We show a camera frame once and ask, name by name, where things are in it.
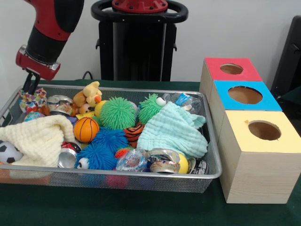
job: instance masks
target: black cable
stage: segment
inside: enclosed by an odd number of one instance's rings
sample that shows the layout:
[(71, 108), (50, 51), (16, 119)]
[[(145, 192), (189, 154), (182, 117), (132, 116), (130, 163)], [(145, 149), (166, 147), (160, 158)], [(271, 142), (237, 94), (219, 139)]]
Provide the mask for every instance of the black cable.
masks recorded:
[(90, 75), (90, 79), (92, 79), (92, 80), (94, 79), (94, 78), (93, 78), (93, 75), (92, 75), (92, 73), (91, 73), (90, 71), (86, 71), (86, 72), (84, 73), (84, 75), (83, 75), (83, 78), (82, 78), (82, 79), (85, 79), (87, 74), (89, 74), (89, 75)]

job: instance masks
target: white soccer ball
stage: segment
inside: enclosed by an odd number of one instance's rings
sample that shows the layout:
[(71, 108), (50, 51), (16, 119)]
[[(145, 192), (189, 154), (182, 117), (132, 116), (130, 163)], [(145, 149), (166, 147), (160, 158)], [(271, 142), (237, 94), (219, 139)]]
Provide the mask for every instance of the white soccer ball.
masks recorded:
[(9, 142), (0, 141), (0, 162), (10, 164), (20, 160), (23, 154)]

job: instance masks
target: yellow box lid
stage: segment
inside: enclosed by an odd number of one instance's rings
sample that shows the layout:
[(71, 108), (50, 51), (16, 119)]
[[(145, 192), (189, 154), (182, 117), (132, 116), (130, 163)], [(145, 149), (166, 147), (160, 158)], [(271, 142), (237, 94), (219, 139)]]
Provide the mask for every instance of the yellow box lid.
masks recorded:
[(242, 152), (301, 153), (301, 137), (283, 112), (227, 110)]

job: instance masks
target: wire mesh tray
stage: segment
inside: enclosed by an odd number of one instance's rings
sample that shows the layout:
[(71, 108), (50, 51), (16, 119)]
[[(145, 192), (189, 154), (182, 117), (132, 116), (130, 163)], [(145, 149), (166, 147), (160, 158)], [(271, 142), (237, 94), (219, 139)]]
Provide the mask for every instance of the wire mesh tray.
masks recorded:
[[(41, 87), (47, 92), (47, 97), (52, 95), (73, 97), (83, 89), (83, 87), (80, 86), (43, 85)], [(126, 98), (135, 104), (139, 104), (139, 102), (143, 101), (145, 97), (148, 97), (149, 93), (157, 93), (159, 96), (162, 96), (165, 93), (185, 92), (193, 97), (199, 98), (202, 102), (200, 115), (206, 117), (206, 124), (200, 129), (200, 132), (209, 143), (208, 152), (203, 157), (209, 166), (208, 174), (159, 174), (149, 172), (0, 165), (0, 183), (203, 193), (212, 179), (218, 178), (221, 175), (221, 160), (215, 140), (208, 103), (203, 94), (190, 91), (119, 88), (101, 88), (101, 91), (103, 92), (104, 100), (116, 96)], [(23, 122), (25, 114), (22, 113), (19, 107), (19, 99), (20, 97), (16, 91), (0, 111), (1, 127)], [(10, 173), (18, 173), (24, 176), (35, 174), (40, 175), (40, 177), (33, 179), (11, 179), (9, 177)]]

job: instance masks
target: orange basketball toy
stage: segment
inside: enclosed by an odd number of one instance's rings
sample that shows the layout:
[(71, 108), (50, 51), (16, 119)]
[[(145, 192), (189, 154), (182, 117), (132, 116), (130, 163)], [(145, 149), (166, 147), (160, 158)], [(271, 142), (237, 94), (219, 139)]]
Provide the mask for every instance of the orange basketball toy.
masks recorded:
[(82, 118), (78, 120), (73, 128), (74, 136), (83, 143), (90, 143), (99, 131), (99, 126), (94, 119)]

